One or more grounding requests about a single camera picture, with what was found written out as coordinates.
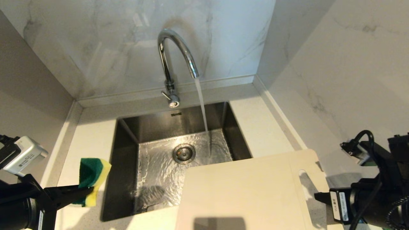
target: running water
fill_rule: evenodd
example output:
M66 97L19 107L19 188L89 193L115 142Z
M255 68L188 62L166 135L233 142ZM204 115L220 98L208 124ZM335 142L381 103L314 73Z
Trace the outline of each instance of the running water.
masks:
M208 150L209 150L209 155L211 156L211 138L210 138L209 130L207 129L207 120L206 120L206 113L205 113L205 106L204 106L205 103L204 103L204 101L203 101L202 88L200 87L199 78L195 78L195 84L196 84L196 88L198 89L200 106L202 107L204 128L205 128L205 130L206 130L207 141L208 141L208 143L209 143L209 145L207 146L207 148L208 148Z
M202 107L204 128L206 129L207 135L209 135L209 132L207 130L207 120L206 120L206 113L205 113L205 106L204 106L205 103L203 102L202 88L200 87L199 78L195 78L195 84L196 84L196 88L198 89L200 106Z

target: stainless steel sink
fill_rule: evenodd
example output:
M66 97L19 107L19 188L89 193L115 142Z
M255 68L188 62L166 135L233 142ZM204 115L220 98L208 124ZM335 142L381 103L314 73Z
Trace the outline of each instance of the stainless steel sink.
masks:
M102 221L179 205L189 167L251 158L228 102L119 119Z

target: cutting board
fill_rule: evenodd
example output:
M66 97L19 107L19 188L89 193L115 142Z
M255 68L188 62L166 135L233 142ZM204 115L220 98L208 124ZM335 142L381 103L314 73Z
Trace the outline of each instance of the cutting board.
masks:
M311 149L189 168L176 229L312 230L300 170L318 191L329 190Z

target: drain strainer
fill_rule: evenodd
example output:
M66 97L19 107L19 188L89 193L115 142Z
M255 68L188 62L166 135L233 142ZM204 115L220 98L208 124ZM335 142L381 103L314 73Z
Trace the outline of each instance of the drain strainer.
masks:
M187 164L196 156L195 148L189 144L180 144L173 151L173 159L179 164Z

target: green sponge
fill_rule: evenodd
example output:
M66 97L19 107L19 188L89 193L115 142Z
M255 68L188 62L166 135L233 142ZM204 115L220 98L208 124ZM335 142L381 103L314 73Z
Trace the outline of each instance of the green sponge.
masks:
M111 164L99 158L81 158L79 166L78 188L94 187L93 191L83 199L73 204L80 204L82 207L93 207L97 204L98 189L106 180Z

